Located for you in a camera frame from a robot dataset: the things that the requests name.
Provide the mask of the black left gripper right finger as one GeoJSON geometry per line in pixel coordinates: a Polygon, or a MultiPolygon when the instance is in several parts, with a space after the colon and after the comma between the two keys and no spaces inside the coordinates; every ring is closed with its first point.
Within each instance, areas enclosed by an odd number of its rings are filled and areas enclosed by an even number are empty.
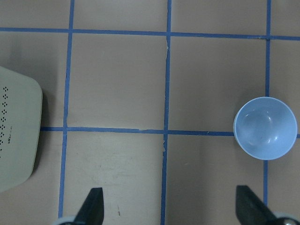
{"type": "Polygon", "coordinates": [[[235,195],[235,214],[241,225],[271,225],[277,217],[246,185],[238,185],[235,195]]]}

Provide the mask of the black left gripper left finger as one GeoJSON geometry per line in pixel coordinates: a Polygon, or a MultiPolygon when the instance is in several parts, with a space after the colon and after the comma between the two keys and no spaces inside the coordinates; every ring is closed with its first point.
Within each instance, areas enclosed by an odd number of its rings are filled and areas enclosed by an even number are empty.
{"type": "Polygon", "coordinates": [[[103,189],[92,188],[74,219],[74,225],[101,225],[103,221],[103,189]]]}

